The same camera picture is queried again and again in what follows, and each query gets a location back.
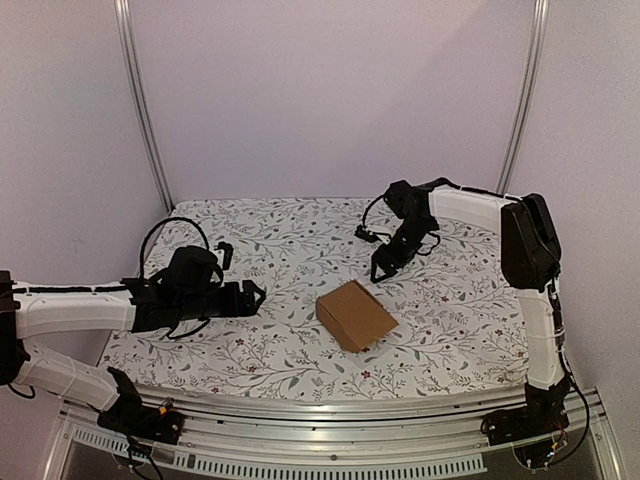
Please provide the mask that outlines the brown cardboard box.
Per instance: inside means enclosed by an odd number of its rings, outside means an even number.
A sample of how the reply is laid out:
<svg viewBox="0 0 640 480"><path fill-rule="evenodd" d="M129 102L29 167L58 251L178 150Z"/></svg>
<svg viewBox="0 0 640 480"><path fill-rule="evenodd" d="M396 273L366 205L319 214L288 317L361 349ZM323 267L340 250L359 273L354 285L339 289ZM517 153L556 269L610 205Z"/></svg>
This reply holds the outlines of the brown cardboard box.
<svg viewBox="0 0 640 480"><path fill-rule="evenodd" d="M340 347L352 353L365 350L398 326L383 305L357 281L320 296L315 311Z"/></svg>

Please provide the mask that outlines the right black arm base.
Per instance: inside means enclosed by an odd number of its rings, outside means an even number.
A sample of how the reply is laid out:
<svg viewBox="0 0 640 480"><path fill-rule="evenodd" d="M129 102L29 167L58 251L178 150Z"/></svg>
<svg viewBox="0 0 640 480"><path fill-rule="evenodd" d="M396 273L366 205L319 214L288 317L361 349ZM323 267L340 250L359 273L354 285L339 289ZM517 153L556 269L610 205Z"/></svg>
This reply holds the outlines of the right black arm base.
<svg viewBox="0 0 640 480"><path fill-rule="evenodd" d="M525 405L498 409L482 419L480 431L491 446L515 442L551 433L569 426L564 399L571 384L567 377L548 390L526 383Z"/></svg>

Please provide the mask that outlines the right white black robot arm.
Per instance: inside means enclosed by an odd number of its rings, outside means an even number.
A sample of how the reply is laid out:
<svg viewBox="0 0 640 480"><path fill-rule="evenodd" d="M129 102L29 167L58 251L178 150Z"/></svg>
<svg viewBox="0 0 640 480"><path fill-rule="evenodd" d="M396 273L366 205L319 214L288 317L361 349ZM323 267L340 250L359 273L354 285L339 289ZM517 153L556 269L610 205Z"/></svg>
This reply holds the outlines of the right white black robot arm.
<svg viewBox="0 0 640 480"><path fill-rule="evenodd" d="M422 247L423 239L448 219L471 224L500 237L500 265L516 290L524 318L529 367L526 385L540 391L558 387L567 374L561 365L564 326L557 296L561 246L545 199L539 194L498 195L459 186L440 177L413 186L393 182L379 196L401 220L382 237L371 256L370 280L395 276Z"/></svg>

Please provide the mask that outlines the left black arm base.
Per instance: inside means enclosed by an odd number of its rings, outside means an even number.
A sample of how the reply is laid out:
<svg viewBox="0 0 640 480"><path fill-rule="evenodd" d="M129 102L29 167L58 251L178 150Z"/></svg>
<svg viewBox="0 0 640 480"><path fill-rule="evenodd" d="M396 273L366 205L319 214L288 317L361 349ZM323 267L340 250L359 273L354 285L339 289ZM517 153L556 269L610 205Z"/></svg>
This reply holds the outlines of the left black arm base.
<svg viewBox="0 0 640 480"><path fill-rule="evenodd" d="M182 434L185 415L176 411L171 398L160 406L145 406L136 387L120 370L108 367L116 382L118 398L98 415L97 424L111 431L135 438L177 445Z"/></svg>

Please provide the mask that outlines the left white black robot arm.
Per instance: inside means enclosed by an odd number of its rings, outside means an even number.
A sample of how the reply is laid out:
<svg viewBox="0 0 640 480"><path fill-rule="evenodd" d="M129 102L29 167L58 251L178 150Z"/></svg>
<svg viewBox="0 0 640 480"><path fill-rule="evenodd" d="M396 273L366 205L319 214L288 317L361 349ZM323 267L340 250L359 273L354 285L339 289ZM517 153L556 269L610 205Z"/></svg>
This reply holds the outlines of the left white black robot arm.
<svg viewBox="0 0 640 480"><path fill-rule="evenodd" d="M227 282L230 244L218 257L198 246L178 248L151 277L89 286L36 286L1 273L1 383L40 388L83 402L128 434L148 426L136 387L120 370L101 370L37 343L54 333L111 330L174 332L184 321L243 318L258 313L266 292L251 280Z"/></svg>

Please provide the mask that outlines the floral patterned table mat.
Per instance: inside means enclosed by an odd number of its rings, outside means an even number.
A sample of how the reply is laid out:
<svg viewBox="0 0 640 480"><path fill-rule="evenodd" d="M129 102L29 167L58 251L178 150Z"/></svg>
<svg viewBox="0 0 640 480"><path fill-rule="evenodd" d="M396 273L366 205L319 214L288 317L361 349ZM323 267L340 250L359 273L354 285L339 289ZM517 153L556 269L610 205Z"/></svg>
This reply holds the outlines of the floral patterned table mat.
<svg viewBox="0 0 640 480"><path fill-rule="evenodd" d="M133 381L191 393L326 402L477 392L526 383L529 350L516 290L504 279L500 237L438 221L434 238L394 277L373 284L375 245L358 225L394 232L365 199L241 199L180 203L145 263L167 266L182 246L227 241L229 280L266 291L255 316L194 322L173 334L112 334L101 363ZM316 300L357 281L398 326L360 353L343 350L316 317Z"/></svg>

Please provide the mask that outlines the aluminium front rail frame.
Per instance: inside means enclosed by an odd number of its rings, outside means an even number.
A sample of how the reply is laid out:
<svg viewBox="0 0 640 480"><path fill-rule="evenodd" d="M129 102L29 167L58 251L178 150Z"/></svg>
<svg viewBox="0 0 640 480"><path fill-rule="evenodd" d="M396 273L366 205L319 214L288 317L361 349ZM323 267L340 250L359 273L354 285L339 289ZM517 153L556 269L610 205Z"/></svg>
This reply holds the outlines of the aluminium front rail frame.
<svg viewBox="0 0 640 480"><path fill-rule="evenodd" d="M63 404L46 479L627 479L596 389L570 394L570 419L545 467L520 455L549 435L491 445L483 417L520 407L521 388L400 400L267 400L145 388L144 400L172 399L184 414L176 445L154 444L131 455L125 438L100 428L96 414Z"/></svg>

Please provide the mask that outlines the right aluminium frame post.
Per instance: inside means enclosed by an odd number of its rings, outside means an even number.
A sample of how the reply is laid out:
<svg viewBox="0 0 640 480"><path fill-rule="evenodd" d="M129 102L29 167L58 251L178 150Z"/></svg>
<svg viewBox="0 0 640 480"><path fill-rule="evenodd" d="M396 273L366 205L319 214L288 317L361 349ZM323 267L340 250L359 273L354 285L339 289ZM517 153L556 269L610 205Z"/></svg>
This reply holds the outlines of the right aluminium frame post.
<svg viewBox="0 0 640 480"><path fill-rule="evenodd" d="M536 81L544 49L544 40L549 15L549 0L536 0L531 24L530 39L524 65L519 99L515 117L507 142L505 157L497 183L496 192L504 196L511 184L520 147L534 96Z"/></svg>

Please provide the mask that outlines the aluminium frame post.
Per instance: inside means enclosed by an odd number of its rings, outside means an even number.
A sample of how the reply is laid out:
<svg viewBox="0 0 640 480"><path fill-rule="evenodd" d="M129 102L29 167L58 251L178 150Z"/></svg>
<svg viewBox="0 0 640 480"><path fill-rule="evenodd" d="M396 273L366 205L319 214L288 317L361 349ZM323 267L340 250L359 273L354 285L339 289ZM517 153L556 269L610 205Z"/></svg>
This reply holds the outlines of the aluminium frame post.
<svg viewBox="0 0 640 480"><path fill-rule="evenodd" d="M144 82L135 42L130 2L127 0L115 0L114 9L134 111L139 124L139 130L147 155L151 176L164 210L170 213L174 209L175 204L171 194L167 174L162 163L151 113L144 90Z"/></svg>
<svg viewBox="0 0 640 480"><path fill-rule="evenodd" d="M497 183L496 192L504 196L511 184L520 147L534 96L536 81L544 49L544 40L549 15L549 0L536 0L531 24L530 39L524 65L519 99L515 117L507 142L505 157Z"/></svg>

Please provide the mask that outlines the left aluminium frame post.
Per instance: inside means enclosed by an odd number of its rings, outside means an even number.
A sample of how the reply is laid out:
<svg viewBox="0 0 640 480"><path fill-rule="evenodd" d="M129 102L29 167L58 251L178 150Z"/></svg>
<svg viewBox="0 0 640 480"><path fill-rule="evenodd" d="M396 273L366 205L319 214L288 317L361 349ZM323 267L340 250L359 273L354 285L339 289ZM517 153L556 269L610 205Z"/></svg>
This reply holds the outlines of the left aluminium frame post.
<svg viewBox="0 0 640 480"><path fill-rule="evenodd" d="M127 0L115 0L114 9L134 111L139 124L139 130L147 155L151 176L164 210L170 213L174 209L175 204L171 194L167 174L162 163L151 113L144 90L144 82L135 42L130 2Z"/></svg>

